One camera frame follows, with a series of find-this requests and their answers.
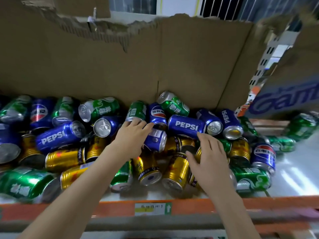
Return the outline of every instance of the blue pepsi can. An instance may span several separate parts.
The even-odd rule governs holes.
[[[223,124],[221,120],[211,111],[202,108],[196,113],[196,117],[206,124],[205,132],[209,135],[216,136],[222,132]]]
[[[101,137],[112,137],[122,126],[124,118],[121,116],[104,116],[98,119],[93,125],[94,133]]]
[[[267,143],[257,143],[250,156],[250,163],[255,168],[262,168],[274,175],[276,171],[276,152]]]
[[[79,121],[73,121],[38,135],[35,138],[35,144],[37,149],[45,154],[59,147],[79,142],[85,134],[84,125]]]
[[[32,132],[41,133],[52,127],[51,113],[54,100],[51,98],[35,99],[31,107],[30,128]]]
[[[166,115],[162,107],[154,102],[148,106],[149,122],[154,123],[154,128],[160,130],[167,129]]]
[[[168,120],[168,130],[175,135],[197,139],[197,132],[204,133],[206,124],[198,119],[172,115]]]
[[[160,153],[164,150],[166,141],[166,132],[153,128],[152,131],[146,137],[144,147],[147,147],[151,151]]]
[[[7,124],[0,124],[0,164],[11,162],[21,152],[21,136]]]
[[[243,135],[244,129],[232,110],[224,109],[221,111],[218,117],[223,123],[223,136],[226,139],[236,140]]]

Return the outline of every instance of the shelf label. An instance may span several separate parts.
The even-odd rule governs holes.
[[[172,203],[135,203],[135,215],[170,215]]]

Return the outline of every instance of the pile of cans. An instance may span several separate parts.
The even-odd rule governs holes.
[[[221,141],[238,192],[266,190],[275,174],[276,154],[293,151],[296,141],[313,134],[319,117],[301,113],[285,129],[286,136],[265,137],[229,109],[215,115],[203,108],[189,117],[189,108],[168,91],[150,105],[134,101],[126,117],[113,97],[83,104],[68,96],[9,100],[0,96],[0,193],[26,203],[52,201],[93,164],[122,123],[133,119],[155,125],[141,156],[115,175],[111,192],[130,189],[133,177],[143,186],[162,181],[170,190],[182,191],[187,184],[200,189],[185,154],[190,151],[200,162],[197,132]],[[160,168],[158,159],[166,159],[168,166]]]

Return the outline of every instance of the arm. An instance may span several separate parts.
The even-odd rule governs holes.
[[[186,152],[187,160],[199,185],[215,205],[227,236],[230,239],[260,239],[230,180],[223,145],[208,134],[197,133],[197,136],[202,149],[200,164],[190,152]]]
[[[126,161],[141,154],[141,146],[154,124],[145,125],[145,121],[140,124],[137,120],[131,124],[125,122],[116,139],[104,149],[94,164],[18,238],[79,238],[114,175]]]

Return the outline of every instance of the hand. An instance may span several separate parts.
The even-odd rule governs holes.
[[[198,164],[190,152],[186,152],[190,170],[201,188],[214,200],[223,193],[234,192],[234,186],[229,176],[226,153],[220,141],[205,134],[197,133],[200,140],[202,155]]]
[[[144,141],[154,126],[154,123],[146,124],[146,121],[138,122],[138,119],[124,122],[118,130],[115,140],[111,143],[124,153],[123,157],[125,161],[141,155]]]

